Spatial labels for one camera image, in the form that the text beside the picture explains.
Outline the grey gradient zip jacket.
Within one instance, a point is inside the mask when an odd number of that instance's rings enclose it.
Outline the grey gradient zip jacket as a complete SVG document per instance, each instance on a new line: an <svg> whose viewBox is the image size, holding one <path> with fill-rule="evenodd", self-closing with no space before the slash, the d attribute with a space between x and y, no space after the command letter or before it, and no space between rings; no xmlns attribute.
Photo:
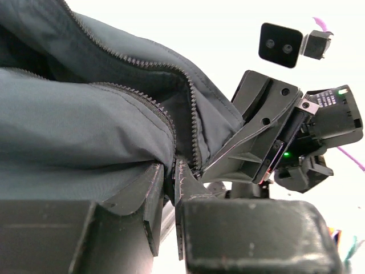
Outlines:
<svg viewBox="0 0 365 274"><path fill-rule="evenodd" d="M1 2L1 198L100 202L175 155L200 172L242 126L190 60L63 1Z"/></svg>

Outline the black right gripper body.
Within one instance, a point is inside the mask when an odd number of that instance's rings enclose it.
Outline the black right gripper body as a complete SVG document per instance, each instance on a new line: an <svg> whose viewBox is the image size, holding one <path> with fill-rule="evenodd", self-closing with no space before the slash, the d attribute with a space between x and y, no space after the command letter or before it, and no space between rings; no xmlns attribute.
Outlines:
<svg viewBox="0 0 365 274"><path fill-rule="evenodd" d="M319 106L296 134L274 170L274 181L290 191L305 193L333 176L324 154L329 148L363 137L363 121L348 85L309 91L304 99Z"/></svg>

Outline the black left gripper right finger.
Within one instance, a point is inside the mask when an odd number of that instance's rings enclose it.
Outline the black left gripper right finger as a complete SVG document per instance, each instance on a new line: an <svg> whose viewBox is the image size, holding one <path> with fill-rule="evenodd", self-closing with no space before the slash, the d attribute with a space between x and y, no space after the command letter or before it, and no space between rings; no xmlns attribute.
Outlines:
<svg viewBox="0 0 365 274"><path fill-rule="evenodd" d="M175 165L179 258L187 273L342 273L320 212L298 200L219 199Z"/></svg>

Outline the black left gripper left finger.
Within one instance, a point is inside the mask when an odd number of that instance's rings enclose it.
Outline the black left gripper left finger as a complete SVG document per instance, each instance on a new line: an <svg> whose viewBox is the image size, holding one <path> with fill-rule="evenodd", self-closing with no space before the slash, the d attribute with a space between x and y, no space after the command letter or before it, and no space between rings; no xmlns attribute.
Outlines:
<svg viewBox="0 0 365 274"><path fill-rule="evenodd" d="M164 167L152 163L110 199L2 200L2 273L151 273Z"/></svg>

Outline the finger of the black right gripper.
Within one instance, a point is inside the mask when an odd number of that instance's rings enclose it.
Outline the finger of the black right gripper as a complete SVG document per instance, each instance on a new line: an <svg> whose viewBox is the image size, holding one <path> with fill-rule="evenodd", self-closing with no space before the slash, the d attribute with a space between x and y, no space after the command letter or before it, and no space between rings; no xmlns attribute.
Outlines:
<svg viewBox="0 0 365 274"><path fill-rule="evenodd" d="M284 148L279 135L289 117L256 115L205 166L201 181L261 182Z"/></svg>
<svg viewBox="0 0 365 274"><path fill-rule="evenodd" d="M244 72L231 100L235 125L265 126L279 118L289 125L303 122L303 111L296 108L302 92L299 87L253 70Z"/></svg>

